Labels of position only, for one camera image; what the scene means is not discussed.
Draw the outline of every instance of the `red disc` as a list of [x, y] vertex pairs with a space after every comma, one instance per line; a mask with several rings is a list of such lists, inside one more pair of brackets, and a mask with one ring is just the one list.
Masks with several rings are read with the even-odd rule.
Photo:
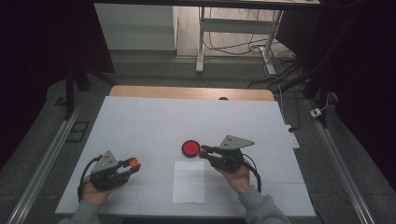
[[183, 144], [183, 146], [181, 147], [181, 151], [186, 157], [194, 158], [197, 156], [200, 148], [201, 146], [197, 142], [189, 140]]

